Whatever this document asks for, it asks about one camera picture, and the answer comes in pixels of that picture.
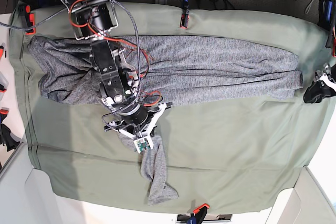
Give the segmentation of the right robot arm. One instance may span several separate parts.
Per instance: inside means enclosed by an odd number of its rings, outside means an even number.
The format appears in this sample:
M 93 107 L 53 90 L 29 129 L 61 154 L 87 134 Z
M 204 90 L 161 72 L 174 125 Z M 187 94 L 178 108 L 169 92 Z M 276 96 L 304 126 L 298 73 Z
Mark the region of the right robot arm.
M 28 50 L 44 75 L 38 88 L 42 97 L 63 104 L 100 103 L 117 118 L 106 122 L 132 144 L 152 145 L 154 129 L 171 104 L 145 92 L 148 54 L 138 35 L 113 38 L 119 23 L 116 0 L 61 0 L 68 12 L 74 39 L 34 36 Z

